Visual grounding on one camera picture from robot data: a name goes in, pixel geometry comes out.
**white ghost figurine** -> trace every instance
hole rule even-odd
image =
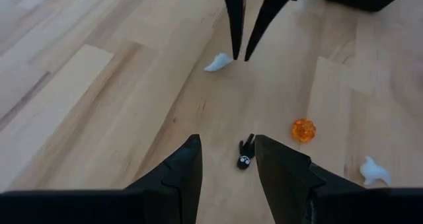
[[[391,185],[391,175],[382,166],[379,166],[371,157],[365,158],[365,163],[360,167],[364,176],[364,185],[372,185],[377,179],[382,179],[388,186]]]
[[[221,69],[225,67],[227,64],[231,63],[233,61],[233,58],[231,58],[229,55],[225,53],[220,53],[219,55],[214,57],[213,62],[204,68],[204,71],[217,71],[218,69]]]

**orange toy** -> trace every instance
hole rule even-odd
[[[315,133],[316,127],[310,120],[298,119],[292,125],[292,135],[300,142],[311,141]]]

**black toy figure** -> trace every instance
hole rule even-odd
[[[241,170],[248,168],[251,164],[251,159],[256,155],[253,138],[254,134],[250,134],[245,143],[243,141],[239,142],[240,157],[238,159],[237,166]]]

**white toy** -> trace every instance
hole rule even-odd
[[[227,64],[231,63],[233,61],[233,58],[229,57],[229,55],[225,53],[220,53],[219,55],[214,57],[213,62],[204,68],[205,71],[217,71],[218,69],[221,69],[225,67]]]
[[[379,166],[371,157],[365,158],[365,163],[360,167],[364,176],[364,185],[372,185],[377,179],[382,179],[388,186],[391,185],[391,175],[382,166]]]

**wooden floor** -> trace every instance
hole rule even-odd
[[[0,0],[0,189],[123,188],[191,133],[203,143],[199,223],[273,223],[262,133],[358,184],[369,155],[393,186],[423,186],[423,1],[362,13],[290,2],[251,60],[231,53],[223,0]],[[248,0],[245,51],[262,0]],[[314,121],[312,142],[291,138]],[[377,183],[373,187],[384,186]]]

